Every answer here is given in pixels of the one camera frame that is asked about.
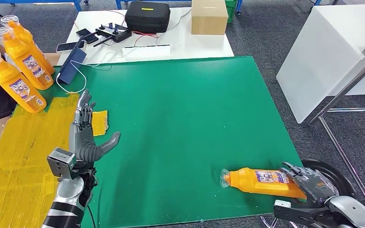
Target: floor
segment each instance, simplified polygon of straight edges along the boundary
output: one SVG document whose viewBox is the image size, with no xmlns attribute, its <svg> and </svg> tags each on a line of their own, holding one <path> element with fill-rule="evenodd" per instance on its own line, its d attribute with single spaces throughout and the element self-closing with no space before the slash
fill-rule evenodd
<svg viewBox="0 0 365 228">
<path fill-rule="evenodd" d="M 170 5 L 185 7 L 190 6 L 191 3 L 170 2 Z M 241 15 L 235 16 L 233 23 L 227 26 L 226 34 L 234 55 L 254 56 L 299 156 L 319 159 L 340 169 L 352 182 L 358 199 L 362 199 L 361 191 L 357 188 L 323 126 L 319 122 L 314 126 L 308 126 L 307 121 L 297 124 L 275 78 L 306 21 L 311 6 L 312 3 L 308 0 L 244 0 Z M 110 10 L 115 8 L 115 3 L 109 0 L 90 0 L 88 6 L 82 4 L 81 7 L 83 10 Z M 22 25 L 34 34 L 36 43 L 44 52 L 53 52 L 58 43 L 66 41 L 72 22 L 77 15 L 74 6 L 70 4 L 17 4 L 15 7 L 0 4 L 0 13 L 18 15 Z M 363 107 L 365 96 L 347 96 L 337 106 Z M 365 113 L 327 114 L 325 119 L 365 184 Z M 244 217 L 167 227 L 260 228 L 265 226 L 261 224 L 258 217 Z M 288 223 L 280 221 L 278 227 L 289 226 Z"/>
</svg>

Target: orange bottle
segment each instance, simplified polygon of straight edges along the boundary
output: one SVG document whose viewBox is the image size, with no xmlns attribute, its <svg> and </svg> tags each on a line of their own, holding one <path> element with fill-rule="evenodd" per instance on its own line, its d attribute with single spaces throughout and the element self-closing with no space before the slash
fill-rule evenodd
<svg viewBox="0 0 365 228">
<path fill-rule="evenodd" d="M 221 171 L 221 185 L 232 186 L 243 192 L 306 199 L 305 194 L 284 172 L 278 170 Z"/>
<path fill-rule="evenodd" d="M 35 51 L 16 38 L 10 28 L 0 28 L 0 38 L 3 40 L 6 53 L 35 88 L 44 90 L 52 86 L 54 81 L 35 57 L 37 56 Z"/>
<path fill-rule="evenodd" d="M 3 26 L 9 27 L 13 30 L 16 38 L 18 38 L 20 41 L 23 41 L 30 48 L 31 52 L 35 54 L 35 58 L 43 64 L 50 75 L 55 73 L 53 66 L 48 62 L 44 54 L 34 42 L 33 35 L 30 33 L 30 31 L 23 28 L 23 26 L 19 23 L 18 17 L 15 15 L 6 15 L 0 19 L 0 23 Z"/>
<path fill-rule="evenodd" d="M 26 111 L 38 113 L 47 102 L 26 77 L 0 56 L 0 86 Z"/>
</svg>

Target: green board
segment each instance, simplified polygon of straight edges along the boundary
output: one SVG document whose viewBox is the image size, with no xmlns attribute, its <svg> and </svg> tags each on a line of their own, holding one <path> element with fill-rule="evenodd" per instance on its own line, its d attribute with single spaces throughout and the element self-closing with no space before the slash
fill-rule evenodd
<svg viewBox="0 0 365 228">
<path fill-rule="evenodd" d="M 220 186 L 223 168 L 301 165 L 252 57 L 83 66 L 119 145 L 96 162 L 90 203 L 102 228 L 272 212 L 276 197 Z M 71 85 L 83 87 L 77 75 Z M 46 97 L 64 95 L 53 86 Z M 86 212 L 82 227 L 92 227 Z"/>
</svg>

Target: yellow tape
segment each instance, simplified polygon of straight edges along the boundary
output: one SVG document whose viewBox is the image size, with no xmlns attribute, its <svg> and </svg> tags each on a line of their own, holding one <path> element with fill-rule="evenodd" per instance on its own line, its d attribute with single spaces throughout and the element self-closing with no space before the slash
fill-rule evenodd
<svg viewBox="0 0 365 228">
<path fill-rule="evenodd" d="M 107 110 L 101 112 L 93 112 L 92 128 L 93 136 L 103 135 L 108 129 Z"/>
<path fill-rule="evenodd" d="M 0 228 L 37 228 L 57 188 L 47 155 L 69 149 L 69 125 L 78 95 L 54 98 L 49 110 L 30 114 L 17 107 L 0 138 Z"/>
</svg>

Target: black case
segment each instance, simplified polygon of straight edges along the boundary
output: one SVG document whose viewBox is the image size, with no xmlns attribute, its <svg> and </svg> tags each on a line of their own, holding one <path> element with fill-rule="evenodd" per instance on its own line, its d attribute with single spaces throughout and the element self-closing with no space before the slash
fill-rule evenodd
<svg viewBox="0 0 365 228">
<path fill-rule="evenodd" d="M 128 29 L 142 33 L 165 32 L 170 20 L 166 3 L 132 1 L 125 14 Z"/>
</svg>

